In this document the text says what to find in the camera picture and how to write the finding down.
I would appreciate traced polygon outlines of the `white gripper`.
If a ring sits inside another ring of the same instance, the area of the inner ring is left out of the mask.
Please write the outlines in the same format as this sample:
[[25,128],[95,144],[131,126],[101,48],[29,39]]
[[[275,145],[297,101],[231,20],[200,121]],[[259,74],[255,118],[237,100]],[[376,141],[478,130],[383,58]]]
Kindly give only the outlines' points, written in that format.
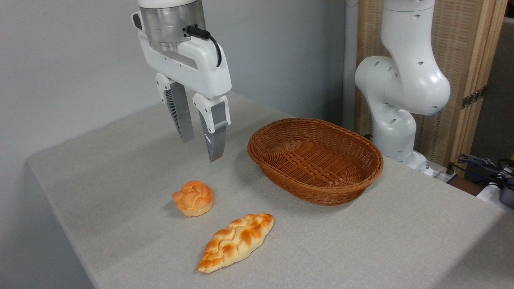
[[217,67],[215,44],[191,37],[177,51],[154,50],[143,32],[138,33],[143,54],[155,77],[161,102],[172,116],[183,143],[195,138],[185,87],[197,92],[192,100],[199,111],[209,161],[220,159],[226,144],[226,127],[231,124],[228,99],[232,86],[224,51]]

